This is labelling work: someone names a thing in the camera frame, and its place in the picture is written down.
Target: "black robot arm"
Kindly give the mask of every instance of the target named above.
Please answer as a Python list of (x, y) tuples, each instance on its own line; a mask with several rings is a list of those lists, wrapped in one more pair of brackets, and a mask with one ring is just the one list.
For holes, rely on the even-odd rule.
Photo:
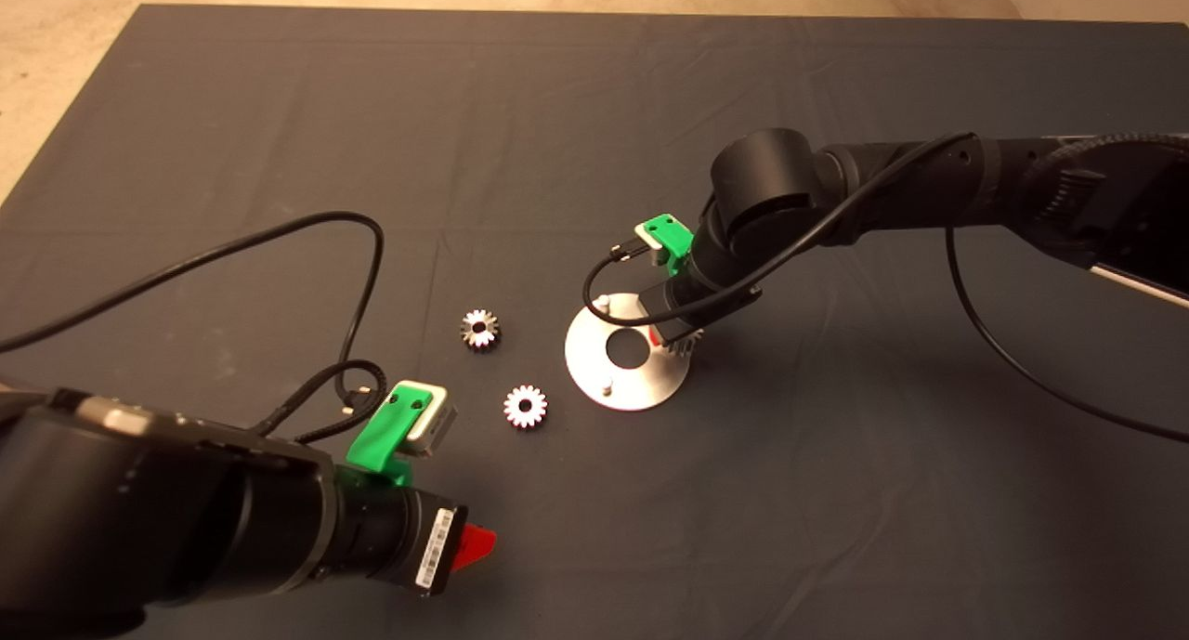
[[(1001, 225), (1058, 259), (1189, 303), (1189, 139), (1182, 137), (955, 134), (814, 152), (798, 132), (763, 130), (722, 150), (711, 182), (684, 264), (640, 295), (650, 318), (662, 320), (649, 324), (666, 341), (755, 301), (760, 289), (737, 289), (741, 281), (798, 241), (812, 237), (800, 250), (849, 245), (875, 230)], [(862, 201), (850, 201), (856, 195)], [(828, 215), (836, 218), (814, 230)], [(722, 299), (726, 290), (732, 296)], [(712, 307), (666, 318), (712, 296)]]

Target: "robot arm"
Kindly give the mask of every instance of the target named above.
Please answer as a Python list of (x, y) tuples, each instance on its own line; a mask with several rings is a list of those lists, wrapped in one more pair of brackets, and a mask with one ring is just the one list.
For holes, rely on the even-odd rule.
[[(813, 152), (791, 130), (735, 142), (711, 167), (713, 193), (687, 251), (673, 257), (666, 250), (671, 276), (641, 293), (641, 306), (663, 316), (747, 280), (921, 145), (832, 145)], [(875, 230), (1002, 225), (1046, 255), (1189, 306), (1187, 193), (1185, 138), (965, 134), (907, 164), (814, 244), (849, 245)], [(654, 251), (660, 246), (644, 240)], [(751, 286), (715, 307), (652, 324), (671, 343), (759, 296)]]
[[(400, 433), (402, 452), (445, 432), (453, 409), (440, 397)], [(395, 390), (385, 407), (400, 407)], [(439, 594), (493, 534), (466, 523), (466, 506), (386, 475), (384, 453), (370, 469), (351, 453), (363, 465), (335, 465), (249, 429), (0, 385), (0, 636), (107, 638), (150, 603), (339, 577)]]

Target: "dark gray cloth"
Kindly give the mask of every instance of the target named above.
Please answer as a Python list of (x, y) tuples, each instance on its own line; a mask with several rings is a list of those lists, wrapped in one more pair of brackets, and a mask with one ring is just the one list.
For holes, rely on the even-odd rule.
[[(0, 331), (300, 214), (388, 231), (357, 353), (449, 387), (461, 416), (416, 482), (495, 554), (432, 601), (332, 583), (153, 609), (133, 638), (1187, 636), (1189, 448), (1015, 376), (939, 232), (794, 259), (652, 412), (598, 408), (562, 358), (591, 263), (659, 212), (693, 224), (743, 133), (1185, 132), (1187, 80), (1179, 25), (145, 6), (0, 211)], [(334, 358), (367, 247), (304, 232), (0, 372), (250, 423)], [(998, 230), (960, 252), (1042, 377), (1189, 428), (1189, 314)], [(476, 307), (495, 354), (458, 340)], [(501, 414), (521, 383), (549, 396), (535, 433)], [(320, 395), (289, 433), (335, 416)]]

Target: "cable connector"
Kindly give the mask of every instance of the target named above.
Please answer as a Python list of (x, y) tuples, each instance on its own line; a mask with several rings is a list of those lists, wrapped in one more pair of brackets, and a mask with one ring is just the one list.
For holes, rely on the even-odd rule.
[(618, 245), (612, 245), (611, 251), (608, 253), (615, 262), (627, 262), (628, 259), (634, 259), (640, 257), (644, 252), (648, 252), (650, 247), (647, 243), (642, 241), (641, 238), (631, 238)]

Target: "metal gear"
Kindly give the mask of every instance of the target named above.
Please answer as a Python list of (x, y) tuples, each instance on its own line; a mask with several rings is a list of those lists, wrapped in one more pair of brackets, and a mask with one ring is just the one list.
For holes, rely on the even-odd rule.
[(535, 428), (545, 419), (545, 409), (549, 402), (545, 394), (531, 384), (522, 384), (509, 391), (504, 400), (504, 414), (508, 422), (521, 429)]
[(673, 343), (667, 344), (665, 349), (678, 357), (688, 357), (690, 354), (693, 354), (693, 349), (698, 346), (698, 341), (702, 340), (702, 335), (705, 332), (706, 330), (692, 332), (680, 340), (674, 340)]
[(476, 352), (486, 352), (499, 341), (499, 318), (489, 310), (471, 310), (459, 327), (463, 343)]

